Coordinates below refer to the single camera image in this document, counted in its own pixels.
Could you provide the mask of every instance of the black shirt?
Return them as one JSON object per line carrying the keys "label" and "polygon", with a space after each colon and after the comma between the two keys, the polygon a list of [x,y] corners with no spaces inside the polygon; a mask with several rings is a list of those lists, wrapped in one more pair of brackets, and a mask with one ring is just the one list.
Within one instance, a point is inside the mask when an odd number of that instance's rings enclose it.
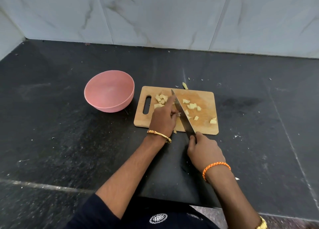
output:
{"label": "black shirt", "polygon": [[189,205],[147,198],[132,199],[123,218],[118,219],[93,194],[67,223],[65,229],[200,228],[218,227]]}

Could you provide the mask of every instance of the wooden cutting board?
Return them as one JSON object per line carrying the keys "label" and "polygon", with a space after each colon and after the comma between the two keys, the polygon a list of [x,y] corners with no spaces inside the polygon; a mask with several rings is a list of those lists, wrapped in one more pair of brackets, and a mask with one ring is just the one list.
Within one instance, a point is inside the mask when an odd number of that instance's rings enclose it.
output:
{"label": "wooden cutting board", "polygon": [[[195,132],[199,131],[203,134],[211,134],[216,135],[218,133],[218,121],[216,124],[210,124],[210,120],[217,117],[216,114],[216,106],[215,106],[215,98],[214,93],[207,91],[199,91],[199,90],[182,90],[182,89],[172,89],[178,100],[182,103],[183,99],[190,100],[190,103],[196,103],[198,106],[202,108],[201,111],[197,111],[197,109],[190,110],[187,108],[187,104],[181,104],[184,110],[189,111],[189,116],[192,117],[190,119],[190,123],[192,124]],[[152,87],[152,86],[143,86],[141,95],[138,101],[138,107],[136,110],[134,125],[141,127],[149,127],[151,123],[152,114],[154,111],[154,104],[157,104],[157,100],[155,99],[156,94],[163,94],[166,96],[171,96],[171,88],[162,88],[162,87]],[[143,109],[145,105],[146,97],[151,96],[151,104],[148,114],[143,114]],[[193,118],[198,116],[198,120],[194,121]],[[184,127],[181,123],[180,118],[177,118],[176,121],[176,131],[185,132]]]}

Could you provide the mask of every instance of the forearm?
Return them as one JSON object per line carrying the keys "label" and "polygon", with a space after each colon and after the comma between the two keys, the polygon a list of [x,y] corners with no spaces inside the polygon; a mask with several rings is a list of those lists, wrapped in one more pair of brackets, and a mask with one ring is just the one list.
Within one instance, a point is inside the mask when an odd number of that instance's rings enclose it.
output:
{"label": "forearm", "polygon": [[223,165],[217,165],[206,172],[223,208],[229,229],[255,229],[261,218],[242,193],[233,173]]}
{"label": "forearm", "polygon": [[164,143],[161,137],[146,136],[132,156],[96,192],[118,218],[122,218],[147,167]]}

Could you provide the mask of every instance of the knife blade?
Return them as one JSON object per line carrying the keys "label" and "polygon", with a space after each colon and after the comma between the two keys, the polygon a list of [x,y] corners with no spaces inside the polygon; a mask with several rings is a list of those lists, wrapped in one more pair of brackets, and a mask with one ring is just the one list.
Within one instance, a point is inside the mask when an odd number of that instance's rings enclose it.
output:
{"label": "knife blade", "polygon": [[196,133],[194,131],[194,128],[193,128],[192,124],[190,123],[190,121],[188,120],[187,115],[185,114],[185,111],[184,111],[183,107],[181,106],[181,103],[179,102],[177,96],[175,99],[175,106],[176,106],[176,109],[178,110],[178,112],[181,114],[181,116],[180,116],[181,123],[183,124],[183,127],[185,129],[185,132],[186,132],[188,138],[190,138],[191,135],[194,135],[196,137]]}

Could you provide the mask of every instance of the pink bowl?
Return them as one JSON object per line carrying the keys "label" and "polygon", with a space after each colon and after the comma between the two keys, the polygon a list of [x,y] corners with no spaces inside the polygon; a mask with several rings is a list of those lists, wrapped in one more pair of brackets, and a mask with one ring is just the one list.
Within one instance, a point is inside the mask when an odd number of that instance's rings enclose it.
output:
{"label": "pink bowl", "polygon": [[134,80],[119,70],[109,70],[95,75],[86,84],[84,97],[96,109],[103,112],[123,110],[133,99]]}

